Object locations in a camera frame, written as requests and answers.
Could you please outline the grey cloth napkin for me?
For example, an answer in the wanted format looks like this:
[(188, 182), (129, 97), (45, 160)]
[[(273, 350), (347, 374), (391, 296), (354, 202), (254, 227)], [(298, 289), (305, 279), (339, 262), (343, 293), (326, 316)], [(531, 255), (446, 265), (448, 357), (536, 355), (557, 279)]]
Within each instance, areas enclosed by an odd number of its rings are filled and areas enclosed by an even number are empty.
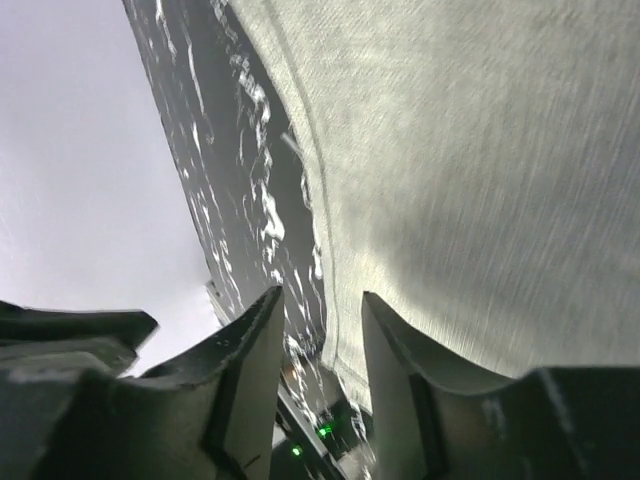
[(236, 1), (308, 176), (323, 361), (361, 301), (487, 369), (639, 360), (635, 1)]

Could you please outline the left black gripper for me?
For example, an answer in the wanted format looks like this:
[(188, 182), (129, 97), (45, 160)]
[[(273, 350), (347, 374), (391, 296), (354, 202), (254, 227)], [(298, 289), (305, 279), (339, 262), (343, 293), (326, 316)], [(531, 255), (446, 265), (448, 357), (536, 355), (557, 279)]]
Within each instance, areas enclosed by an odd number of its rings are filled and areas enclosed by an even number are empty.
[(158, 327), (140, 310), (55, 311), (1, 303), (1, 365), (66, 364), (118, 375)]

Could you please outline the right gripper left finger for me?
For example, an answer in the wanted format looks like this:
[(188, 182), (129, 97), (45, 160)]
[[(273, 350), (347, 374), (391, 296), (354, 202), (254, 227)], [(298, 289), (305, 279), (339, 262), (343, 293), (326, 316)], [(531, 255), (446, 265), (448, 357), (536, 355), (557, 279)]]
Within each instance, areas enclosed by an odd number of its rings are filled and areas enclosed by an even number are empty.
[(5, 479), (265, 479), (283, 357), (283, 298), (138, 377), (1, 365)]

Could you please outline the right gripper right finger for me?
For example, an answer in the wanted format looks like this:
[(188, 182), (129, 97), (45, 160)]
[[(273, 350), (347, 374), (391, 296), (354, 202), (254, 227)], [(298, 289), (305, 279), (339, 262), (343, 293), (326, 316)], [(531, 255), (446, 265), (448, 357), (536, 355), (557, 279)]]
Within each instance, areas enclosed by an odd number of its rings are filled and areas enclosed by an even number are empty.
[(639, 371), (484, 369), (378, 295), (362, 330), (380, 479), (635, 479)]

